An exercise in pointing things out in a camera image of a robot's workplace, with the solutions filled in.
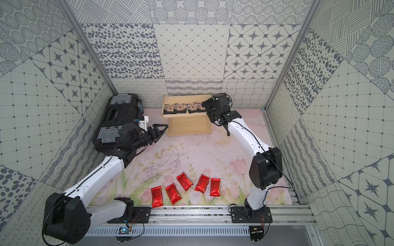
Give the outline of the black tea bag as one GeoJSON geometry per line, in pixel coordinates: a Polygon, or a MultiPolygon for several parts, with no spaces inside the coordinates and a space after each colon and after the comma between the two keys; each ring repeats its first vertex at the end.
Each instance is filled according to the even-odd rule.
{"type": "Polygon", "coordinates": [[[198,102],[192,102],[187,104],[187,111],[189,114],[198,113],[200,111],[200,106],[198,102]]]}
{"type": "Polygon", "coordinates": [[[187,105],[186,104],[174,104],[174,112],[176,114],[186,114],[187,105]]]}
{"type": "Polygon", "coordinates": [[[163,114],[176,114],[174,104],[165,104],[163,114]]]}
{"type": "Polygon", "coordinates": [[[202,104],[199,102],[196,103],[197,111],[198,112],[206,112],[206,109],[202,106],[202,104]]]}

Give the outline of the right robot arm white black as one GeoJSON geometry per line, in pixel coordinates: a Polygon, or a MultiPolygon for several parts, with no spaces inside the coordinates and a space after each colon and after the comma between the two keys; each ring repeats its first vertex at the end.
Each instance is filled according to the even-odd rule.
{"type": "Polygon", "coordinates": [[[245,200],[245,213],[256,216],[264,211],[269,191],[276,188],[283,177],[282,153],[260,140],[247,126],[239,112],[231,109],[232,100],[225,93],[218,93],[201,103],[211,123],[226,129],[251,155],[249,177],[253,184],[245,200]]]}

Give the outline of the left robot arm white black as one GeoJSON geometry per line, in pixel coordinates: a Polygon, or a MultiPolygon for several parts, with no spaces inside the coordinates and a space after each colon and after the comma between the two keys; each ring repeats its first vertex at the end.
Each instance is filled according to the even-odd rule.
{"type": "Polygon", "coordinates": [[[116,197],[113,201],[90,206],[96,194],[132,160],[149,146],[159,141],[168,129],[167,124],[140,125],[144,121],[133,121],[120,127],[104,127],[98,139],[112,147],[109,155],[81,181],[63,193],[53,193],[45,203],[42,237],[58,239],[61,243],[75,244],[88,230],[103,223],[131,223],[138,219],[134,202],[129,197],[116,197]]]}

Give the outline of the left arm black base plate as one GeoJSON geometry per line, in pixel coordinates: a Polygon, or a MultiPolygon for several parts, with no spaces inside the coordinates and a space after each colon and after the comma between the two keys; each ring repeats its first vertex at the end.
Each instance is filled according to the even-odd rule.
{"type": "Polygon", "coordinates": [[[148,223],[151,207],[130,207],[126,209],[123,216],[107,221],[109,224],[115,223],[148,223]]]}

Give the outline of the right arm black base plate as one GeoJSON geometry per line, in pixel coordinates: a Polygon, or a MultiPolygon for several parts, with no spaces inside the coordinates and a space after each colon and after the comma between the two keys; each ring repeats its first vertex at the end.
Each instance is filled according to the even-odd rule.
{"type": "Polygon", "coordinates": [[[229,207],[232,223],[272,223],[273,218],[268,206],[258,210],[249,207],[229,207]]]}

